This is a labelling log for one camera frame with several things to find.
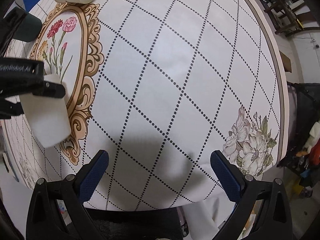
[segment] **tablecloth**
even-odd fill
[[[30,13],[41,33],[13,40],[6,56],[43,60],[60,76],[72,134],[44,149],[24,115],[4,122],[28,187],[104,149],[109,167],[84,205],[161,209],[223,192],[214,150],[255,177],[285,154],[284,69],[253,0],[41,0]]]

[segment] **blue gripper pad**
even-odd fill
[[[236,178],[215,152],[211,154],[210,163],[214,173],[221,183],[221,186],[226,192],[228,199],[238,204],[241,199],[241,189]]]
[[[84,177],[84,180],[80,184],[78,193],[78,199],[80,203],[90,200],[104,172],[108,168],[108,164],[109,155],[106,151],[103,151],[101,156],[92,166],[91,170]]]

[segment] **white magnolia flower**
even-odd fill
[[[230,163],[234,163],[238,156],[238,149],[236,148],[237,142],[243,142],[250,131],[250,123],[244,118],[244,107],[241,106],[238,111],[238,118],[235,124],[232,126],[232,131],[229,137],[226,139],[226,143],[223,145],[223,155],[225,157],[230,156]]]
[[[260,131],[256,135],[249,134],[249,141],[243,143],[242,168],[247,174],[255,176],[262,168],[267,143]]]

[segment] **metal screw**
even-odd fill
[[[247,181],[253,181],[253,177],[250,174],[244,176]]]
[[[276,184],[281,185],[282,184],[282,179],[276,178],[275,179]]]
[[[37,184],[41,185],[42,183],[44,183],[44,179],[43,178],[40,178],[37,180]]]
[[[66,176],[67,181],[72,181],[75,178],[73,174],[69,174]]]

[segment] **ornate frame print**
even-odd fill
[[[61,151],[73,165],[78,165],[80,155],[79,140],[87,136],[87,120],[92,117],[89,109],[95,96],[95,85],[92,77],[98,72],[104,61],[102,44],[99,42],[100,25],[99,4],[58,3],[47,15],[41,32],[31,50],[30,59],[37,60],[37,51],[50,24],[66,11],[74,12],[81,25],[81,52],[76,82],[67,103],[67,111],[71,125],[71,134],[59,144]]]

